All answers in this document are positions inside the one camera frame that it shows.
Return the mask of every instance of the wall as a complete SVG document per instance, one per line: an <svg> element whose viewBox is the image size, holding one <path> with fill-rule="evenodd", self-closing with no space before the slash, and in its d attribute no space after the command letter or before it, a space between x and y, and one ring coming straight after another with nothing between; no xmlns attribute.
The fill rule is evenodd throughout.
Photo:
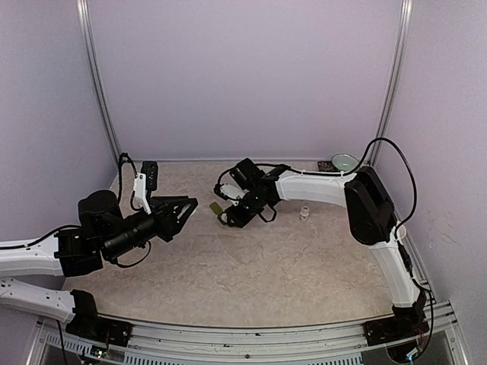
<svg viewBox="0 0 487 365"><path fill-rule="evenodd" d="M107 103L136 159L361 155L401 1L90 2Z"/></svg>
<svg viewBox="0 0 487 365"><path fill-rule="evenodd" d="M78 222L78 200L115 175L75 6L0 2L0 240ZM0 362L24 361L35 322L0 309Z"/></svg>
<svg viewBox="0 0 487 365"><path fill-rule="evenodd" d="M487 357L487 2L418 0L388 136L419 188L408 231L440 300L451 300L473 355ZM411 187L383 148L380 175L402 216Z"/></svg>

